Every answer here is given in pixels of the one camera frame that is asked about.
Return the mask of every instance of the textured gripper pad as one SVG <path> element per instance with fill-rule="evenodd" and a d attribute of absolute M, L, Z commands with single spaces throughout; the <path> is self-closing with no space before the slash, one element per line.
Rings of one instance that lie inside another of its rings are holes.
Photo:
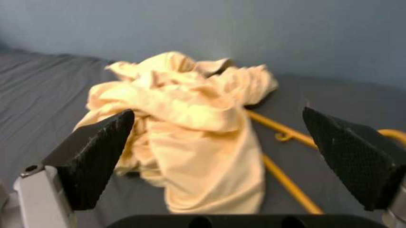
<path fill-rule="evenodd" d="M 92 209 L 105 189 L 133 127 L 134 112 L 123 111 L 82 126 L 43 164 L 54 166 L 73 210 Z"/>
<path fill-rule="evenodd" d="M 310 108 L 303 119 L 327 164 L 365 210 L 387 208 L 405 174 L 406 151 L 368 126 Z"/>

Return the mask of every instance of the wall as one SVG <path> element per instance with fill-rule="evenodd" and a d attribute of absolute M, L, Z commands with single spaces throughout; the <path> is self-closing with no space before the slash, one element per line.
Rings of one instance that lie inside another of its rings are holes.
<path fill-rule="evenodd" d="M 278 76 L 406 88 L 405 9 L 404 0 L 0 0 L 0 40 L 132 61 L 180 50 L 266 63 Z"/>

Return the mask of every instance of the gray bedsheet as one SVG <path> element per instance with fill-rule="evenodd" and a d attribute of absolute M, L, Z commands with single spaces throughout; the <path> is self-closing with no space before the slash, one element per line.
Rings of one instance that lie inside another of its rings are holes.
<path fill-rule="evenodd" d="M 89 88 L 115 80 L 104 67 L 110 61 L 70 55 L 0 52 L 0 180 L 11 190 L 19 172 L 42 160 L 86 113 Z M 372 84 L 278 76 L 280 88 L 254 110 L 307 133 L 305 105 L 335 116 L 406 131 L 406 92 Z M 276 142 L 273 131 L 253 123 L 263 151 L 329 214 L 353 214 L 380 221 L 381 212 L 365 212 L 321 156 L 299 142 Z M 306 211 L 267 174 L 263 214 Z M 113 175 L 94 210 L 78 212 L 80 227 L 105 227 L 133 214 L 163 214 L 163 190 L 137 175 Z"/>

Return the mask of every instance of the yellow hanger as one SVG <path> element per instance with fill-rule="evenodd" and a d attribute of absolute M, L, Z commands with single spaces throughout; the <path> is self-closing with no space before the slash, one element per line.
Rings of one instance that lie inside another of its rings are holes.
<path fill-rule="evenodd" d="M 314 149 L 317 149 L 317 145 L 314 143 L 313 139 L 305 134 L 295 131 L 283 124 L 280 124 L 274 120 L 271 120 L 263 115 L 255 113 L 250 110 L 246 110 L 248 116 L 276 131 L 275 138 L 278 141 L 285 142 L 290 139 L 296 139 Z M 404 146 L 406 146 L 406 133 L 391 130 L 391 129 L 382 129 L 378 130 L 379 133 L 386 137 L 394 138 L 399 140 Z M 283 185 L 283 187 L 311 214 L 321 215 L 324 212 L 279 168 L 272 159 L 263 154 L 263 160 L 266 168 L 270 173 L 272 173 L 275 178 Z"/>

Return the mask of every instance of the yellow cloth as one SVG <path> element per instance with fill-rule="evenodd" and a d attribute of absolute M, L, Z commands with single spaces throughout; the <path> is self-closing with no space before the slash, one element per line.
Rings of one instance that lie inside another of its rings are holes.
<path fill-rule="evenodd" d="M 266 66 L 237 68 L 230 59 L 194 62 L 168 52 L 107 69 L 121 81 L 90 89 L 90 111 L 75 128 L 134 110 L 118 174 L 138 171 L 164 187 L 174 213 L 259 209 L 264 195 L 261 148 L 243 105 L 255 104 L 277 88 Z"/>

